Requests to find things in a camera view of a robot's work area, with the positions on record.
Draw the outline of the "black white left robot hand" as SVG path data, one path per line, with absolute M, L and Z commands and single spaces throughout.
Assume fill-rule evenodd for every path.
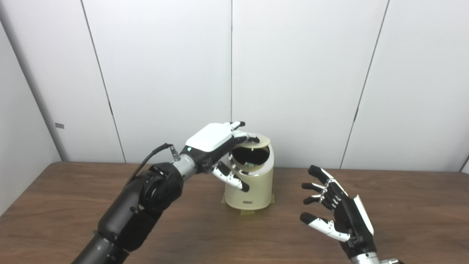
M 242 121 L 210 123 L 186 141 L 181 153 L 193 160 L 196 173 L 208 174 L 211 172 L 231 187 L 248 192 L 250 186 L 234 174 L 225 163 L 221 162 L 222 157 L 238 144 L 260 142 L 255 134 L 238 130 L 239 127 L 244 126 L 245 122 Z

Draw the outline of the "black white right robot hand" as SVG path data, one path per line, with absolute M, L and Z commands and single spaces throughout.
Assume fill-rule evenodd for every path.
M 360 197 L 351 198 L 337 179 L 321 167 L 310 165 L 308 174 L 321 184 L 303 183 L 302 188 L 318 194 L 304 199 L 305 205 L 320 203 L 333 213 L 333 220 L 308 212 L 300 221 L 339 242 L 347 258 L 354 264 L 378 264 L 374 228 Z

